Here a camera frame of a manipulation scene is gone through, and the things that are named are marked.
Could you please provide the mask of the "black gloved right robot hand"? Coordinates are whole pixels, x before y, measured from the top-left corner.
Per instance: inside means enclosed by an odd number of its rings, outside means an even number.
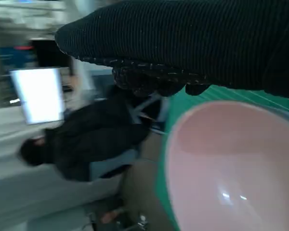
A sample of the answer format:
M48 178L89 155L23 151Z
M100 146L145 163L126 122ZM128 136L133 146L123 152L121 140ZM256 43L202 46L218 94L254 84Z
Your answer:
M127 0L57 30L65 54L136 95L212 85L289 98L289 0Z

